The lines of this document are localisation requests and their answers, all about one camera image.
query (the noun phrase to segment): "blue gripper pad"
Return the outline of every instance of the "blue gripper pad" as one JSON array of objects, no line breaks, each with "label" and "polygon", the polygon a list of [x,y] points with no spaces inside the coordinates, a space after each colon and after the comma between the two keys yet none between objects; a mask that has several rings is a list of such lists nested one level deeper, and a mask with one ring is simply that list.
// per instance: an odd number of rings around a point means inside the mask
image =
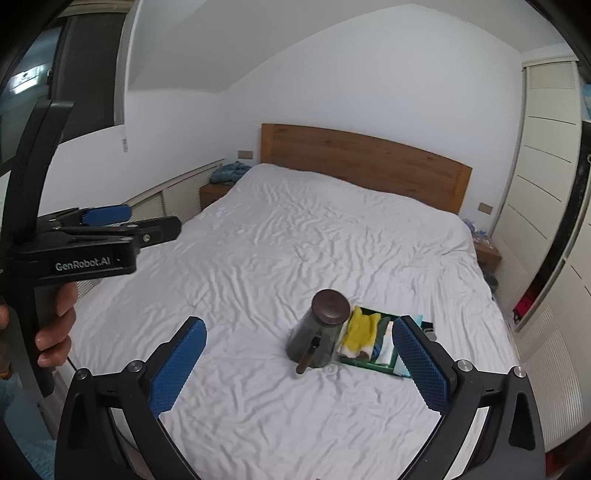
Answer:
[{"label": "blue gripper pad", "polygon": [[446,377],[402,318],[392,325],[392,341],[427,407],[446,414],[449,408]]},{"label": "blue gripper pad", "polygon": [[129,205],[113,205],[88,210],[82,216],[82,223],[88,226],[102,226],[126,222],[130,218],[131,207]]},{"label": "blue gripper pad", "polygon": [[196,321],[174,348],[150,385],[150,409],[156,418],[173,408],[178,395],[205,348],[207,328],[203,320]]}]

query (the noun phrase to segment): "kettle handle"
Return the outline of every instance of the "kettle handle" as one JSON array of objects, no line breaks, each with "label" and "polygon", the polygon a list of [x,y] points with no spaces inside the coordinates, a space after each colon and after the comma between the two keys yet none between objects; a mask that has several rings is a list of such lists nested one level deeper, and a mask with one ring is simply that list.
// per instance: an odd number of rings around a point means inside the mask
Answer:
[{"label": "kettle handle", "polygon": [[297,367],[295,368],[295,373],[297,373],[298,375],[301,375],[302,373],[304,373],[306,371],[306,369],[308,368],[308,365],[310,365],[310,362],[312,361],[312,357],[316,353],[316,350],[318,349],[319,346],[320,346],[320,337],[316,335],[310,341],[310,346],[308,347],[308,350],[306,350],[304,355],[301,357],[300,363],[297,364]]}]

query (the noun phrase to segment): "bed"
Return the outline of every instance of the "bed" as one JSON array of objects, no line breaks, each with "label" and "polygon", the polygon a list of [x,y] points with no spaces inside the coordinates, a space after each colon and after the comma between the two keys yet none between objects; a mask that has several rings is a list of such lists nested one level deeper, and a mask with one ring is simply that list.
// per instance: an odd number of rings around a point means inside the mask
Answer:
[{"label": "bed", "polygon": [[[469,167],[312,127],[264,125],[261,138],[262,163],[178,240],[142,251],[134,275],[81,299],[70,359],[120,371],[201,317],[206,349],[160,417],[201,478],[397,478],[439,419],[412,380],[342,364],[296,378],[284,345],[314,293],[334,288],[351,304],[422,314],[452,357],[479,369],[517,364],[469,230],[451,213]],[[437,176],[447,183],[434,195]]]}]

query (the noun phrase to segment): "yellow cloth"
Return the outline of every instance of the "yellow cloth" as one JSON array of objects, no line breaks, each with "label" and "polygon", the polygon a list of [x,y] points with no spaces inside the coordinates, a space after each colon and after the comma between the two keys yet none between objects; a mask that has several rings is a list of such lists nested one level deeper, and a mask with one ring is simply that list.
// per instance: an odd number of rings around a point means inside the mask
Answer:
[{"label": "yellow cloth", "polygon": [[343,337],[340,353],[348,358],[371,358],[374,343],[378,334],[379,313],[364,315],[361,308],[355,306],[347,325],[347,333]]}]

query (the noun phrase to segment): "kettle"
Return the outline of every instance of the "kettle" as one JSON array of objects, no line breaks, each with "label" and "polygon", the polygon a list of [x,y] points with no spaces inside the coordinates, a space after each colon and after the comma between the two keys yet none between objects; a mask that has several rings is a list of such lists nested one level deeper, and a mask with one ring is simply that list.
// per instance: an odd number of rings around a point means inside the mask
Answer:
[{"label": "kettle", "polygon": [[332,358],[343,324],[349,318],[349,301],[336,290],[320,290],[312,306],[291,332],[285,347],[287,356],[298,365],[298,375],[308,367],[320,368]]}]

